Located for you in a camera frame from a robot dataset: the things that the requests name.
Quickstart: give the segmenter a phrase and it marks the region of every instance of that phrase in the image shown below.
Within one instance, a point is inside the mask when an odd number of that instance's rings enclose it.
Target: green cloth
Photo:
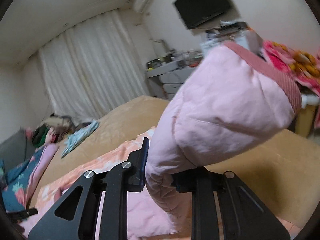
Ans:
[[[42,137],[41,137],[40,142],[39,142],[38,144],[34,144],[34,147],[39,148],[39,147],[41,147],[42,145],[44,145],[44,143],[45,143],[45,137],[47,136],[48,131],[49,131],[49,129],[46,128],[45,131],[44,131],[44,134],[43,134]]]

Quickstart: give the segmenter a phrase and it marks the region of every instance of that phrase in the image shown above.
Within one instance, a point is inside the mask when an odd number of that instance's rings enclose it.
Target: pink ribbed trim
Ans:
[[[274,80],[288,97],[294,113],[298,113],[301,108],[301,93],[291,77],[270,66],[251,51],[232,41],[227,41],[224,45],[238,54],[253,69]]]

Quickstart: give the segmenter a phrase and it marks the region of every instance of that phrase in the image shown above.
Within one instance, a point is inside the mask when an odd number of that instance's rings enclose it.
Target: beige bedsheet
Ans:
[[[156,126],[167,104],[157,98],[136,98],[100,119],[100,127],[63,159],[61,147],[42,176],[30,206],[36,203],[41,187]],[[287,130],[208,169],[234,171],[275,215],[300,228],[320,200],[320,147]]]

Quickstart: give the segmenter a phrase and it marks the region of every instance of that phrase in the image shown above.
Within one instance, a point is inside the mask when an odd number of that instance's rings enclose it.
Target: pink pillow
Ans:
[[[179,230],[190,194],[171,186],[171,174],[218,163],[287,128],[301,106],[295,82],[227,42],[211,50],[164,111],[152,137],[147,189]]]

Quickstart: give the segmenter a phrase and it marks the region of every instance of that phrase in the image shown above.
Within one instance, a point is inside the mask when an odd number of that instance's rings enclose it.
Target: pink flower print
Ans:
[[[14,192],[14,195],[16,196],[17,201],[24,206],[24,190],[23,185],[17,182],[13,185],[12,191]]]

